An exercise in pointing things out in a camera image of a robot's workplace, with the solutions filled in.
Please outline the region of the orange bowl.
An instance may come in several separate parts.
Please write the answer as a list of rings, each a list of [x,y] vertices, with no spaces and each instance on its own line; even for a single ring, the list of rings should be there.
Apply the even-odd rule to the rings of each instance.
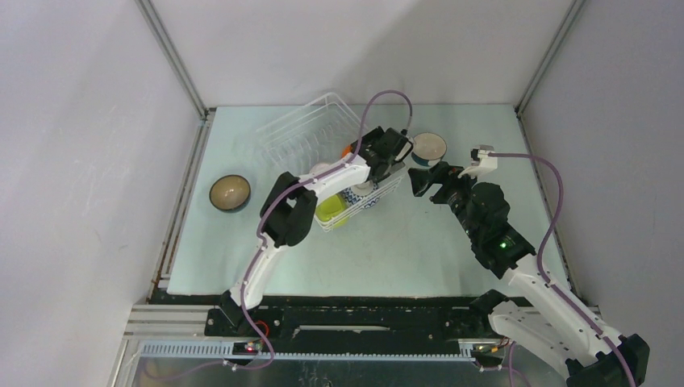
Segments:
[[[355,157],[355,155],[356,155],[356,148],[357,148],[357,144],[356,144],[356,143],[349,144],[349,145],[342,151],[341,158],[342,158],[343,160],[352,160],[352,159]]]

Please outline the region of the teal blue bowl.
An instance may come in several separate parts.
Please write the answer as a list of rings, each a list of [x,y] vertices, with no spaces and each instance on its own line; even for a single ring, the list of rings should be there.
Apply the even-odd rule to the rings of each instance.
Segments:
[[[439,163],[448,151],[446,141],[435,133],[419,133],[413,137],[412,142],[411,158],[423,167],[432,167]]]

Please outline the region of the dark bowl beige inside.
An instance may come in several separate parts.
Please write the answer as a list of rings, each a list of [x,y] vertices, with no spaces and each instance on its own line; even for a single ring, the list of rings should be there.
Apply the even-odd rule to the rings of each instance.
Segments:
[[[236,174],[219,178],[209,191],[211,205],[225,213],[242,210],[249,203],[251,196],[252,190],[248,180]]]

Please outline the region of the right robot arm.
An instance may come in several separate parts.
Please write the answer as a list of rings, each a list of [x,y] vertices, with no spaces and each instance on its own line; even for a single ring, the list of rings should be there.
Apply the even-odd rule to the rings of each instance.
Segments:
[[[637,334],[625,336],[605,323],[544,264],[539,253],[507,220],[510,206],[499,185],[479,182],[462,167],[440,162],[409,169],[414,196],[446,205],[469,238],[477,261],[521,292],[537,314],[532,317],[497,290],[477,298],[469,315],[472,332],[495,332],[544,360],[568,386],[640,386],[650,348]]]

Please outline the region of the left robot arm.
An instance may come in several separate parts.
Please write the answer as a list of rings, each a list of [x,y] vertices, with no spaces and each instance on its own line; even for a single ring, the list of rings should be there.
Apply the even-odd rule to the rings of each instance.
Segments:
[[[256,253],[242,277],[222,296],[224,326],[239,336],[252,331],[252,310],[261,303],[277,256],[308,236],[321,202],[354,185],[385,180],[404,166],[412,148],[406,129],[376,127],[352,143],[351,152],[317,173],[282,173],[260,211]]]

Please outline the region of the blue patterned bowl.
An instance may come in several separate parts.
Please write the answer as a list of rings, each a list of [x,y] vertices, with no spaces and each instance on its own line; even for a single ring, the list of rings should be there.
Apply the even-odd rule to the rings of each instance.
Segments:
[[[367,181],[359,185],[353,185],[344,189],[341,196],[348,208],[369,209],[380,201],[379,185],[376,182]]]

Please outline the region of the white bowl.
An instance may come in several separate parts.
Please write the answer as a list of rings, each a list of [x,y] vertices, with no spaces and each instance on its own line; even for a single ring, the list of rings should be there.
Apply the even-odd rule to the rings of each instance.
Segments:
[[[335,165],[333,164],[318,163],[311,168],[309,175],[312,178],[322,178],[329,175],[334,170],[334,168]]]

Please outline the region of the green bowl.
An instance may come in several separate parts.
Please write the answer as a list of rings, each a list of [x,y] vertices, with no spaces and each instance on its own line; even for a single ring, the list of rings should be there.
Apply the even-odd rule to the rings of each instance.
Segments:
[[[347,223],[348,217],[342,216],[347,209],[346,201],[339,194],[335,194],[316,207],[315,219],[324,231],[331,231]]]

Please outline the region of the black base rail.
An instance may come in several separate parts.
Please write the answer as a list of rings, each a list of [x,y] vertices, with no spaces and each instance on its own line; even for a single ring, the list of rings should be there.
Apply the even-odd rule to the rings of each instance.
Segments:
[[[454,353],[467,341],[500,343],[472,297],[369,298],[266,296],[237,330],[219,304],[206,316],[209,337],[258,338],[275,352]]]

